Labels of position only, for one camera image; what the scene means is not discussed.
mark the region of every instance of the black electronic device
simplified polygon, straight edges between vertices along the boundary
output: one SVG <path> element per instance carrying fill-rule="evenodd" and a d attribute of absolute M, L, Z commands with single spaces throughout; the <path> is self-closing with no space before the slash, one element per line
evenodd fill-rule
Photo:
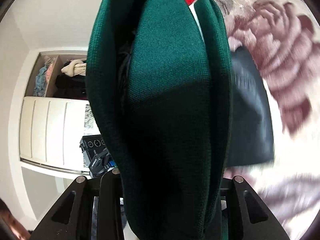
<path fill-rule="evenodd" d="M 85 159 L 85 163 L 89 166 L 95 154 L 101 153 L 106 145 L 101 134 L 86 135 L 81 138 L 80 147 Z"/>
<path fill-rule="evenodd" d="M 80 147 L 92 178 L 101 177 L 111 168 L 116 168 L 100 134 L 83 136 Z"/>

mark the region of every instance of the pink flower pattern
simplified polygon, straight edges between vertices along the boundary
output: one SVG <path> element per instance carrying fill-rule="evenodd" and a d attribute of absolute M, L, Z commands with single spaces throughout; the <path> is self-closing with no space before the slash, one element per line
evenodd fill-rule
<path fill-rule="evenodd" d="M 283 129 L 295 133 L 311 112 L 306 95 L 320 74 L 320 44 L 306 15 L 297 16 L 292 3 L 257 0 L 244 15 L 227 15 L 230 49 L 246 46 L 278 103 Z"/>

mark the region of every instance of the knitted hat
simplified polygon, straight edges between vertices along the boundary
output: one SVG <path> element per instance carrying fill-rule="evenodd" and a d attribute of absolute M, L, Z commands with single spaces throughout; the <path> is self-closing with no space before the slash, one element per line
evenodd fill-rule
<path fill-rule="evenodd" d="M 219 194 L 230 50 L 217 4 L 194 10 L 197 22 L 184 0 L 103 0 L 92 30 L 88 99 L 140 240 L 206 237 Z"/>

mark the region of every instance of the folded clothes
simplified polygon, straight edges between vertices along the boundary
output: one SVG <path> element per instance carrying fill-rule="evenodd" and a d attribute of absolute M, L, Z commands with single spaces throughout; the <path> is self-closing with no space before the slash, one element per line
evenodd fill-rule
<path fill-rule="evenodd" d="M 54 65 L 54 60 L 50 63 L 47 71 L 45 72 L 45 81 L 48 83 L 50 78 L 51 78 L 51 74 L 52 74 L 52 71 L 53 71 L 53 65 Z"/>
<path fill-rule="evenodd" d="M 84 63 L 80 59 L 75 59 L 70 61 L 69 65 L 63 67 L 61 69 L 61 72 L 65 73 L 70 77 L 73 77 L 75 75 L 85 76 L 86 67 L 87 67 L 87 63 Z"/>
<path fill-rule="evenodd" d="M 80 60 L 81 60 L 83 63 L 87 63 L 87 58 L 86 58 L 86 57 L 85 57 L 85 58 L 81 58 Z M 74 61 L 74 59 L 68 60 L 65 64 L 63 64 L 63 66 L 64 66 L 64 67 L 68 66 L 68 65 L 71 63 L 71 61 Z"/>
<path fill-rule="evenodd" d="M 54 62 L 55 58 L 45 57 L 45 62 L 42 68 L 40 68 L 38 75 L 36 76 L 36 85 L 33 91 L 34 97 L 44 97 L 45 89 L 47 87 L 46 76 L 45 73 L 50 66 L 50 64 Z"/>
<path fill-rule="evenodd" d="M 58 90 L 54 93 L 53 97 L 86 100 L 87 93 L 84 80 L 85 77 L 81 75 L 69 77 L 64 73 L 61 73 L 56 78 L 55 85 Z"/>

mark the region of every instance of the metal bolt head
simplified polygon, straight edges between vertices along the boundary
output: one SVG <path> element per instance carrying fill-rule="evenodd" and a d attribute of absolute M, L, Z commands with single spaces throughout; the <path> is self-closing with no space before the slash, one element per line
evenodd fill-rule
<path fill-rule="evenodd" d="M 242 183 L 243 182 L 243 178 L 241 176 L 235 176 L 235 181 L 238 183 Z"/>
<path fill-rule="evenodd" d="M 118 169 L 118 168 L 114 168 L 114 169 L 112 170 L 112 173 L 113 173 L 113 174 L 119 174 L 119 173 L 120 173 L 120 171 L 119 171 L 119 169 Z"/>
<path fill-rule="evenodd" d="M 82 183 L 85 181 L 85 177 L 84 176 L 79 176 L 78 178 L 76 178 L 76 182 L 78 183 Z"/>

